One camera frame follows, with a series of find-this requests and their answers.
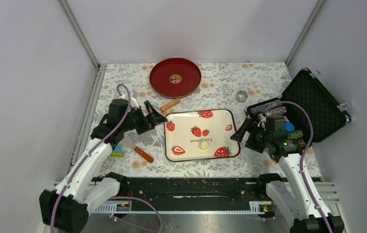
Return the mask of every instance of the metal frame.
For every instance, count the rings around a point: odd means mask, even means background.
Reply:
[[[83,49],[85,50],[86,54],[88,55],[91,63],[93,66],[98,69],[100,64],[98,59],[96,58],[95,54],[93,53],[85,35],[83,34],[67,0],[58,0],[59,4],[62,7],[62,10],[64,11],[65,15],[67,16],[69,23],[71,24],[76,36],[79,39],[79,42],[81,43]]]
[[[318,15],[318,12],[320,11],[321,7],[324,5],[325,2],[326,2],[326,0],[318,0],[316,2],[311,14],[309,15],[308,20],[306,21],[305,25],[303,26],[302,31],[300,32],[297,40],[295,41],[295,44],[292,47],[291,52],[289,53],[288,57],[286,58],[285,63],[286,63],[287,67],[289,66],[289,64],[291,64],[291,61],[294,58],[294,55],[295,55],[296,51],[300,47],[300,44],[301,44],[302,40],[305,38],[306,33],[311,28],[312,23],[315,20],[315,17]]]
[[[70,171],[71,167],[76,163],[79,156],[81,156],[83,151],[85,150],[86,143],[89,137],[89,131],[91,129],[93,115],[96,105],[98,104],[100,87],[102,86],[105,71],[106,64],[101,65],[95,75],[95,78],[91,82],[91,86],[89,88],[88,96],[86,99],[86,104],[83,108],[82,119],[79,122],[79,126],[76,131],[76,137],[73,142],[71,150],[72,154],[69,157],[64,176]]]

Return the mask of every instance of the patterned table surface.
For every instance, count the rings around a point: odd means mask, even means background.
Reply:
[[[149,85],[149,74],[155,64],[108,64],[102,83],[92,129],[107,113],[112,99],[118,98],[116,86],[125,84],[138,96],[137,100],[149,100],[154,106],[162,106],[170,99],[155,93]],[[236,128],[245,119],[244,109],[252,104],[279,96],[290,83],[291,77],[285,63],[197,63],[202,80],[198,89],[181,103],[167,111],[184,112],[205,109],[229,109],[236,122]],[[238,91],[248,93],[246,102],[239,103],[235,96]],[[129,177],[257,177],[260,174],[276,172],[284,176],[279,166],[266,153],[260,154],[241,145],[241,153],[234,158],[171,162],[165,156],[164,126],[137,135],[129,132],[131,139],[146,153],[154,157],[149,164],[132,149],[122,146],[124,158],[108,157],[97,175],[116,172]],[[309,149],[306,164],[312,177],[321,173],[315,155]]]

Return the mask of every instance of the red plate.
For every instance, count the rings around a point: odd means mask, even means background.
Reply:
[[[169,58],[156,64],[149,75],[153,90],[166,98],[183,98],[200,84],[200,70],[184,58]]]

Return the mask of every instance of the white wall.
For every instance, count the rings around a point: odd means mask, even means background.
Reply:
[[[285,61],[317,0],[68,0],[101,63]]]
[[[34,233],[94,68],[56,0],[0,0],[0,233]]]
[[[348,102],[353,122],[315,147],[334,181],[351,233],[367,232],[367,1],[327,1],[292,64],[319,69],[321,82]]]

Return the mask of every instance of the case latch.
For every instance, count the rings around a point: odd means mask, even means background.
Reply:
[[[311,75],[312,78],[316,78],[320,74],[321,72],[319,70],[315,70],[312,73],[310,73],[309,75]]]
[[[342,104],[338,105],[337,107],[341,112],[343,112],[343,111],[347,110],[350,106],[348,105],[348,103],[342,103]]]

